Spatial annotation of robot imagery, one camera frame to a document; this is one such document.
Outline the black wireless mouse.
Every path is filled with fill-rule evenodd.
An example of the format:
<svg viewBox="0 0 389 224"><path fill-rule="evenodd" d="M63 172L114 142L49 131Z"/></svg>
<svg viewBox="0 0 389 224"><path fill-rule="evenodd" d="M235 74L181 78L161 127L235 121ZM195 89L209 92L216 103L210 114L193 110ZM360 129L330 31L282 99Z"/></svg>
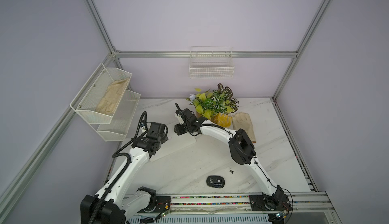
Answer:
<svg viewBox="0 0 389 224"><path fill-rule="evenodd" d="M221 176L211 175L206 179L207 186L216 189L222 189L225 186L225 179Z"/></svg>

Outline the white laptop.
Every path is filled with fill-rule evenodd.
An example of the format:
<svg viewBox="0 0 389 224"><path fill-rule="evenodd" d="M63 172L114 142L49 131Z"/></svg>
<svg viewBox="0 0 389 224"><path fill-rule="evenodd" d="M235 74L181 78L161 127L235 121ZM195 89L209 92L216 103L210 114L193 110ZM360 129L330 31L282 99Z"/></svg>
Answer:
<svg viewBox="0 0 389 224"><path fill-rule="evenodd" d="M191 136L189 133L177 135L174 132L175 125L176 123L171 123L168 125L168 140L163 143L161 145L161 148L156 152L156 154L151 157L151 162L155 162L166 156L170 156L196 143L196 138L194 136Z"/></svg>

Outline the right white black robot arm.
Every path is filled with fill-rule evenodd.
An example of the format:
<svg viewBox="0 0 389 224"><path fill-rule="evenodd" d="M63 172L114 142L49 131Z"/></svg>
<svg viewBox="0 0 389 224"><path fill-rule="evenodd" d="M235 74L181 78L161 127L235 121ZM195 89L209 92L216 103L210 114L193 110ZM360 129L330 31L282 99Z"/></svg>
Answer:
<svg viewBox="0 0 389 224"><path fill-rule="evenodd" d="M260 185L261 192L249 196L253 211L281 211L285 215L293 212L293 196L287 189L276 184L261 166L254 144L244 129L228 129L213 124L205 117L196 117L188 108L182 110L175 104L175 112L179 124L174 126L177 135L190 134L192 136L210 136L230 149L230 155L234 162L246 166L256 182Z"/></svg>

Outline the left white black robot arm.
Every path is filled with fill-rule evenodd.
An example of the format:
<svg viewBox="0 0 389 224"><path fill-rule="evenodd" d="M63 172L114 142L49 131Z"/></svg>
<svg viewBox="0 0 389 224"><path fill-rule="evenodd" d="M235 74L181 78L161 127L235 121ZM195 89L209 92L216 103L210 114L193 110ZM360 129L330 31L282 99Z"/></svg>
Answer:
<svg viewBox="0 0 389 224"><path fill-rule="evenodd" d="M153 189L142 186L132 197L125 195L142 167L168 140L167 134L166 125L147 123L147 112L141 114L134 138L112 155L126 160L95 195L86 195L81 201L82 224L126 224L138 212L156 210Z"/></svg>

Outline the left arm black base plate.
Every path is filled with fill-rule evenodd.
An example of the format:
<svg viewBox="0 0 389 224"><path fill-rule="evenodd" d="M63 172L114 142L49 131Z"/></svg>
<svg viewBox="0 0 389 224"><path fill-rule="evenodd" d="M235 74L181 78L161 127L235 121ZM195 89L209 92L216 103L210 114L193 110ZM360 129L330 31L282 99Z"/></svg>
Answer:
<svg viewBox="0 0 389 224"><path fill-rule="evenodd" d="M152 197L146 195L137 200L133 206L136 213L160 213L168 209L171 205L170 196L156 196Z"/></svg>

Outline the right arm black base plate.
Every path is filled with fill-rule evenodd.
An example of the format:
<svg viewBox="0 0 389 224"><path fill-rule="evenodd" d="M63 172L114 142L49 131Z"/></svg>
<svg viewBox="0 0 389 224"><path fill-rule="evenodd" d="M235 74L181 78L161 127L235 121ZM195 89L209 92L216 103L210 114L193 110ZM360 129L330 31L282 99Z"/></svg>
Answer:
<svg viewBox="0 0 389 224"><path fill-rule="evenodd" d="M268 195L250 195L252 211L291 211L291 202L287 195L273 197Z"/></svg>

